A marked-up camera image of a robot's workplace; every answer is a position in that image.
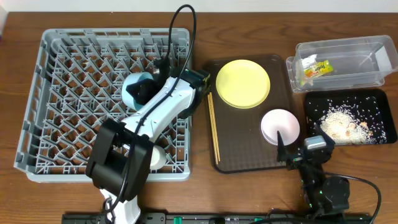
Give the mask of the green snack wrapper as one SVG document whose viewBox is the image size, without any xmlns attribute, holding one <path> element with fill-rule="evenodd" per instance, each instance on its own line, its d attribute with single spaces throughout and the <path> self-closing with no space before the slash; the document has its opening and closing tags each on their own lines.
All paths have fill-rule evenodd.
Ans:
<svg viewBox="0 0 398 224">
<path fill-rule="evenodd" d="M 315 65 L 311 65 L 309 68 L 304 70 L 304 75 L 307 78 L 315 78 L 324 74 L 330 73 L 334 70 L 329 60 L 323 62 L 317 62 Z"/>
</svg>

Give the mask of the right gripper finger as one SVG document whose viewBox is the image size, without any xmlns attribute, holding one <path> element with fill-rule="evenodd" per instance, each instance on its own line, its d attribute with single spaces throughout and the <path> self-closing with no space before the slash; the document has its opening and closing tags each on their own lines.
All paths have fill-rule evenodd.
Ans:
<svg viewBox="0 0 398 224">
<path fill-rule="evenodd" d="M 318 123 L 314 123 L 313 127 L 314 127 L 314 135 L 321 136 L 324 139 L 324 141 L 326 142 L 327 146 L 335 145 L 334 140 L 331 137 L 329 137 L 329 135 L 327 135 L 327 133 L 321 129 L 321 127 Z"/>
<path fill-rule="evenodd" d="M 279 131 L 277 131 L 277 161 L 285 162 L 287 160 L 287 153 L 284 142 Z"/>
</svg>

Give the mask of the white napkin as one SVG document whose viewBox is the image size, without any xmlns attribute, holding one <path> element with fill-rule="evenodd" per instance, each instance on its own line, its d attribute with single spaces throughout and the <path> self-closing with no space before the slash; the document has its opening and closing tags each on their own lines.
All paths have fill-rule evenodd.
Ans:
<svg viewBox="0 0 398 224">
<path fill-rule="evenodd" d="M 313 68 L 317 64 L 317 54 L 312 54 L 306 58 L 302 58 L 296 62 L 295 77 L 300 86 L 313 81 L 315 76 Z"/>
</svg>

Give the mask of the small white cup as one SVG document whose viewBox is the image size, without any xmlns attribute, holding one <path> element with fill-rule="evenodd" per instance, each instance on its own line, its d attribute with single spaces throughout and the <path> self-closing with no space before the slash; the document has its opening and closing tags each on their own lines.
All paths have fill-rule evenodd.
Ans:
<svg viewBox="0 0 398 224">
<path fill-rule="evenodd" d="M 166 152 L 160 146 L 154 146 L 150 160 L 150 170 L 161 169 L 167 162 Z"/>
</svg>

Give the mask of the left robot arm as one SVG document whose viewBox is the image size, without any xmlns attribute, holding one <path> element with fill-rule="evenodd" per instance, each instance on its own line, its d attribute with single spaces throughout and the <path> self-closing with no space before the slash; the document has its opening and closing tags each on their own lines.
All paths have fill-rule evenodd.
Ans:
<svg viewBox="0 0 398 224">
<path fill-rule="evenodd" d="M 155 141 L 176 116 L 193 114 L 210 91 L 206 71 L 170 68 L 161 61 L 155 65 L 157 74 L 132 73 L 123 81 L 123 103 L 135 113 L 122 121 L 106 119 L 96 135 L 85 174 L 105 198 L 99 222 L 137 222 L 137 196 L 150 170 L 165 165 Z"/>
</svg>

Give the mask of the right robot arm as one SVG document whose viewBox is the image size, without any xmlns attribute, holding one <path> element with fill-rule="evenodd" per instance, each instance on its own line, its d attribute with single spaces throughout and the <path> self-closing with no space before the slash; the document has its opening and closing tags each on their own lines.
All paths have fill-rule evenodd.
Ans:
<svg viewBox="0 0 398 224">
<path fill-rule="evenodd" d="M 335 215 L 349 208 L 349 181 L 344 177 L 327 177 L 322 165 L 331 159 L 335 141 L 318 124 L 314 124 L 316 136 L 306 138 L 303 147 L 295 154 L 285 149 L 282 135 L 277 132 L 277 160 L 284 162 L 288 170 L 300 173 L 303 194 L 310 206 L 307 218 Z"/>
</svg>

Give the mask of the rice food scraps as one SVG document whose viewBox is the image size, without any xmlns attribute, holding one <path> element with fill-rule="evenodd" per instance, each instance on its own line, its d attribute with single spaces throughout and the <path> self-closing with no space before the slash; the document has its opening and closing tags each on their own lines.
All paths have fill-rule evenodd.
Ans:
<svg viewBox="0 0 398 224">
<path fill-rule="evenodd" d="M 387 133 L 374 97 L 311 98 L 305 103 L 311 133 L 314 123 L 337 145 L 384 144 Z"/>
</svg>

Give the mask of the light blue bowl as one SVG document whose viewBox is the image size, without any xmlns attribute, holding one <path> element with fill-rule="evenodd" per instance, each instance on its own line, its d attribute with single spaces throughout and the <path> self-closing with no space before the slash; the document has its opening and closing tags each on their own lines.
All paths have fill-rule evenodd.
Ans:
<svg viewBox="0 0 398 224">
<path fill-rule="evenodd" d="M 131 73 L 123 81 L 122 101 L 133 110 L 140 110 L 149 100 L 147 96 L 146 84 L 153 82 L 153 77 L 149 72 Z"/>
</svg>

